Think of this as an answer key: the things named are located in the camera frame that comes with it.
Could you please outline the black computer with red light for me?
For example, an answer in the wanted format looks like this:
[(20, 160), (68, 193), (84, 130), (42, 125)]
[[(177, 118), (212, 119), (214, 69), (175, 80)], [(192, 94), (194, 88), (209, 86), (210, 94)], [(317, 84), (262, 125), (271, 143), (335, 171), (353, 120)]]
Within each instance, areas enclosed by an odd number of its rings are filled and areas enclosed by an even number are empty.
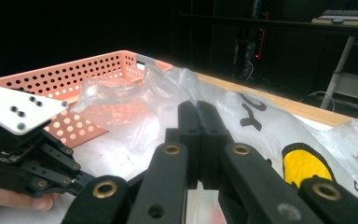
[(241, 81), (248, 81), (261, 61), (265, 44), (264, 28), (242, 27), (238, 32), (233, 58), (233, 75)]

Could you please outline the white desk frame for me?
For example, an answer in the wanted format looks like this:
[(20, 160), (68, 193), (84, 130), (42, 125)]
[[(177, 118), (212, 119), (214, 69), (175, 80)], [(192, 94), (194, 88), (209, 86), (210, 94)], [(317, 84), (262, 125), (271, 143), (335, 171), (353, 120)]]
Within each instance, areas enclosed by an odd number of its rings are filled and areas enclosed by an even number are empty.
[[(313, 19), (312, 23), (316, 24), (338, 24), (338, 26), (343, 26), (343, 28), (358, 28), (358, 21), (338, 21), (333, 22), (333, 20), (326, 19)], [(349, 96), (355, 99), (358, 99), (358, 75), (344, 72), (345, 63), (350, 55), (353, 44), (355, 43), (355, 36), (349, 35), (346, 45), (342, 50), (340, 59), (337, 63), (337, 67), (333, 72), (333, 75), (330, 79), (329, 85), (324, 94), (324, 99), (321, 104), (322, 109), (327, 109), (330, 106), (330, 103), (334, 103), (334, 94), (342, 94)]]

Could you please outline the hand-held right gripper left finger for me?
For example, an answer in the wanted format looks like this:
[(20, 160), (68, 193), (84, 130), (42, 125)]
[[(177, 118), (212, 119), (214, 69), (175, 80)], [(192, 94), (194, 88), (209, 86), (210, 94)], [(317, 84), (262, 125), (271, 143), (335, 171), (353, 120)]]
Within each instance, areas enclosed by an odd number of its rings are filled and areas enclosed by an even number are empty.
[(178, 127), (168, 128), (166, 142), (183, 144), (188, 149), (187, 183), (189, 189), (198, 186), (200, 170), (201, 126), (196, 107), (186, 101), (177, 108)]

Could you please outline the pink perforated plastic basket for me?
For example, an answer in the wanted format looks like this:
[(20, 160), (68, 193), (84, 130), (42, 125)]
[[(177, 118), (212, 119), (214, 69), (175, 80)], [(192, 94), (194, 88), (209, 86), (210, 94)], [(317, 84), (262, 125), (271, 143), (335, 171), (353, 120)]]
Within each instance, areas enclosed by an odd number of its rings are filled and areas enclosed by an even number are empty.
[[(136, 52), (119, 50), (0, 77), (0, 87), (28, 91), (73, 105), (77, 101), (84, 78), (121, 77), (132, 82), (140, 82), (143, 80), (146, 64), (153, 64), (164, 71), (172, 69), (172, 65), (169, 63)], [(68, 147), (77, 147), (106, 133), (105, 129), (72, 114), (68, 109), (53, 117), (49, 126), (46, 127), (46, 131), (60, 139)]]

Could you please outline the clear smiley plastic bag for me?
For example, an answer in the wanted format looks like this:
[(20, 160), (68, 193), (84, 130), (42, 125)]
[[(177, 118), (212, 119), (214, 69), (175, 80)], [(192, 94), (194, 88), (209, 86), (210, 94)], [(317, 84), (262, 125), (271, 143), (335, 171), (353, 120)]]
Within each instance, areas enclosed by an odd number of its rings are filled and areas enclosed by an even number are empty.
[(318, 130), (266, 98), (226, 91), (185, 68), (145, 68), (141, 83), (123, 77), (86, 77), (71, 111), (117, 134), (144, 154), (178, 126), (182, 102), (213, 105), (234, 141), (255, 147), (289, 184), (313, 175), (335, 180), (358, 199), (358, 119)]

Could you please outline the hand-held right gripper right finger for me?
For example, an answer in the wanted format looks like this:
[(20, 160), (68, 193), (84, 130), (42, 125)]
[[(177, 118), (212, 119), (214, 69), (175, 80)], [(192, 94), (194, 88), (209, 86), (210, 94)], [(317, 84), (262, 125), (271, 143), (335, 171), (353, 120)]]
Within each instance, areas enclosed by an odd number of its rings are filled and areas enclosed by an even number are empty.
[(214, 105), (198, 101), (197, 112), (202, 128), (200, 181), (204, 189), (218, 189), (220, 154), (232, 137)]

